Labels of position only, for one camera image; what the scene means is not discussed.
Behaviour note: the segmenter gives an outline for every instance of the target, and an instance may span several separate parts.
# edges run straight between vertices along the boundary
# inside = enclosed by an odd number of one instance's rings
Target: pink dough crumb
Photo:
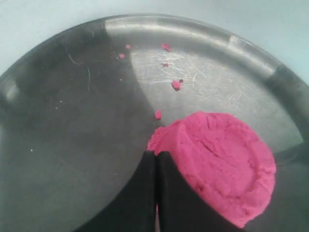
[[[161,44],[161,48],[163,50],[166,50],[166,51],[170,52],[170,45],[168,45],[167,43]]]
[[[160,120],[162,118],[162,112],[161,110],[157,110],[154,114],[154,117],[156,120]]]
[[[196,112],[156,129],[147,150],[156,155],[169,151],[196,193],[238,227],[263,213],[271,200],[272,152],[232,115]]]
[[[176,91],[179,91],[180,90],[180,81],[175,81],[175,80],[173,80],[172,81],[172,86],[173,86],[173,88],[174,88],[174,90],[176,90]]]

